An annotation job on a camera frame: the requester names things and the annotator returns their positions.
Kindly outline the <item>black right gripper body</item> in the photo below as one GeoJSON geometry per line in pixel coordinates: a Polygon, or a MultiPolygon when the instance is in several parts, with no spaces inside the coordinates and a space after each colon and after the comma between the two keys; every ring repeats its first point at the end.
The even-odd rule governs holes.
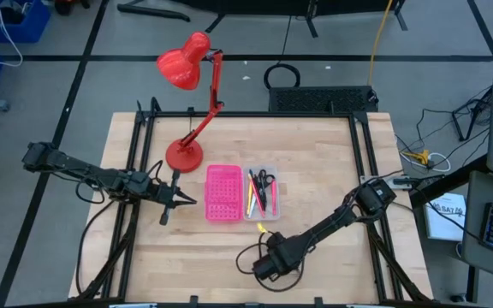
{"type": "Polygon", "coordinates": [[[266,279],[274,281],[285,275],[287,270],[287,265],[275,252],[269,252],[252,264],[253,274],[262,281],[266,279]]]}

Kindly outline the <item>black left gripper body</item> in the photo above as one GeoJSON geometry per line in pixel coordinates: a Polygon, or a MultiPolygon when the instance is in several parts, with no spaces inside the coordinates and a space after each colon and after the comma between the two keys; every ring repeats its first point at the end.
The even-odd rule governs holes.
{"type": "Polygon", "coordinates": [[[177,182],[180,175],[181,172],[178,169],[174,169],[170,185],[166,184],[165,182],[159,184],[157,186],[155,196],[152,198],[153,202],[162,204],[164,206],[163,213],[159,220],[160,225],[167,225],[170,211],[178,206],[178,203],[174,201],[174,196],[176,196],[179,192],[177,182]]]}

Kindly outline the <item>pink pencil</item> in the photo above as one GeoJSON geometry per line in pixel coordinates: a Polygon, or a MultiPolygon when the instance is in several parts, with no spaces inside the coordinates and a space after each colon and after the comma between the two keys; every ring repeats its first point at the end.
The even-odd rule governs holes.
{"type": "Polygon", "coordinates": [[[258,193],[259,189],[257,186],[257,182],[255,181],[255,176],[251,175],[250,178],[251,178],[251,183],[253,186],[253,193],[254,193],[255,199],[258,203],[258,210],[260,212],[261,217],[264,218],[265,217],[264,206],[263,206],[262,199],[260,198],[259,193],[258,193]]]}

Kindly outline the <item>black handled scissors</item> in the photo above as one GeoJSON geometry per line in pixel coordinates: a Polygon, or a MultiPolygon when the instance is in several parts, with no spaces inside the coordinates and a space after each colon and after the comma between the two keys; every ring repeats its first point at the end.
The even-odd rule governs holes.
{"type": "Polygon", "coordinates": [[[268,181],[270,181],[270,184],[269,184],[269,185],[265,188],[265,190],[266,190],[268,187],[270,187],[270,188],[271,188],[271,182],[272,182],[273,180],[276,180],[276,178],[275,178],[275,176],[274,176],[274,175],[270,175],[270,174],[268,174],[268,175],[270,176],[270,177],[269,177],[269,180],[268,180],[268,181]]]}

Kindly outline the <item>clear plastic supply box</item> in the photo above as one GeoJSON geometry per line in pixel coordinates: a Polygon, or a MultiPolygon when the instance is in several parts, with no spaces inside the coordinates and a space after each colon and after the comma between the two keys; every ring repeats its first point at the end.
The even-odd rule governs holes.
{"type": "Polygon", "coordinates": [[[243,218],[246,221],[249,222],[259,222],[259,221],[275,221],[280,218],[281,215],[281,210],[280,210],[280,205],[279,205],[279,187],[277,183],[277,170],[274,166],[245,166],[243,169],[243,189],[244,189],[244,197],[243,197],[243,218]],[[267,193],[267,210],[265,217],[261,217],[260,212],[258,210],[258,203],[256,202],[254,195],[252,193],[252,208],[250,215],[247,215],[247,196],[248,196],[248,184],[250,182],[249,178],[249,171],[251,170],[254,174],[257,174],[261,169],[265,169],[268,174],[274,175],[276,178],[276,185],[277,185],[277,195],[276,195],[276,207],[277,207],[277,214],[276,216],[272,215],[272,209],[271,209],[271,188],[268,187],[265,191],[267,193]]]}

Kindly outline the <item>pink perforated plastic lid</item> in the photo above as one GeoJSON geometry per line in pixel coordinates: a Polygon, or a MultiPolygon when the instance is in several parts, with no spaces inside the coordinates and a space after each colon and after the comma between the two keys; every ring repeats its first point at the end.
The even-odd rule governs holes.
{"type": "Polygon", "coordinates": [[[207,221],[237,222],[243,218],[243,174],[239,166],[209,165],[204,193],[207,221]]]}

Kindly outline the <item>red desk lamp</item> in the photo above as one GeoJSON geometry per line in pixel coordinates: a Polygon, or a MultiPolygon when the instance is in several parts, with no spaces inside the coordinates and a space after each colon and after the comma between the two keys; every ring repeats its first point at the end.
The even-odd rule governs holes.
{"type": "Polygon", "coordinates": [[[188,91],[197,88],[201,77],[200,63],[204,59],[213,65],[208,114],[185,137],[173,141],[165,154],[167,164],[182,173],[192,172],[202,163],[204,153],[196,138],[224,106],[217,99],[223,51],[211,48],[211,41],[206,33],[195,32],[181,48],[168,50],[157,59],[157,68],[161,75],[173,86],[188,91]]]}

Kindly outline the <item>white booklet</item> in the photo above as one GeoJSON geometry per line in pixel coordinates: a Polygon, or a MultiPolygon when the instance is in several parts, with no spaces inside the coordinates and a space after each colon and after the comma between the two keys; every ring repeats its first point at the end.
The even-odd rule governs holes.
{"type": "Polygon", "coordinates": [[[427,238],[461,242],[465,224],[466,200],[460,194],[444,193],[425,205],[427,238]]]}

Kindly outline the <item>black floor bar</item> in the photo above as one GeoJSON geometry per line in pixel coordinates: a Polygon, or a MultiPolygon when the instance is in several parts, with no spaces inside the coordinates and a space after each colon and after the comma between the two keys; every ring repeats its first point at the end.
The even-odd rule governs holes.
{"type": "Polygon", "coordinates": [[[139,7],[136,6],[134,3],[125,3],[125,4],[119,3],[116,6],[116,8],[118,11],[122,13],[129,13],[135,15],[148,15],[148,16],[167,18],[167,19],[182,20],[185,22],[191,21],[190,17],[184,15],[183,13],[165,10],[165,9],[151,9],[151,8],[139,7]]]}

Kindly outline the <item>black partition screen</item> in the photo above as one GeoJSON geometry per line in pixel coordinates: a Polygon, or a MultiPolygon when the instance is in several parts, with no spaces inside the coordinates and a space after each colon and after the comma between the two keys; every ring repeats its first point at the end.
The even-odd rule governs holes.
{"type": "Polygon", "coordinates": [[[313,38],[318,37],[313,19],[318,16],[341,15],[389,10],[399,21],[402,31],[407,25],[401,9],[406,0],[172,0],[189,7],[210,11],[217,18],[206,29],[210,33],[226,15],[288,15],[302,16],[313,38]]]}

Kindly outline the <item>black metal table frame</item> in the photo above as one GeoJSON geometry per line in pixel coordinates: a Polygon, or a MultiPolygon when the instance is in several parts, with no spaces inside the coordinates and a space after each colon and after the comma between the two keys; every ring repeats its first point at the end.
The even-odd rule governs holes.
{"type": "MultiPolygon", "coordinates": [[[[267,222],[285,235],[305,231],[329,215],[356,187],[361,173],[396,174],[401,159],[387,113],[370,113],[357,124],[354,144],[349,120],[338,115],[223,112],[199,136],[204,163],[233,164],[250,169],[269,167],[276,175],[282,214],[267,222]]],[[[376,304],[406,299],[407,290],[386,264],[374,267],[365,226],[355,223],[317,245],[303,275],[282,278],[284,293],[263,289],[241,273],[257,252],[252,222],[211,223],[204,218],[206,169],[179,180],[196,204],[174,210],[167,225],[162,209],[140,206],[128,286],[130,302],[181,305],[197,296],[200,305],[263,308],[326,304],[376,304]]]]}

